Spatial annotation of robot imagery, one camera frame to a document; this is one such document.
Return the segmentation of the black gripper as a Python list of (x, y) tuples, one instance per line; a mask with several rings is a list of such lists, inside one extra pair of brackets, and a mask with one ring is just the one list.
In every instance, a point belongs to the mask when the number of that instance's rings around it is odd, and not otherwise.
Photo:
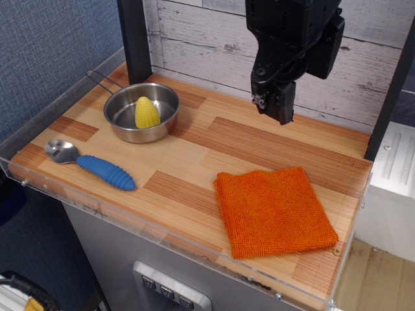
[(251, 87), (260, 114), (281, 125), (292, 122), (294, 81), (307, 73), (307, 56), (327, 24), (341, 16), (339, 5), (339, 1), (245, 2), (247, 28), (258, 42)]

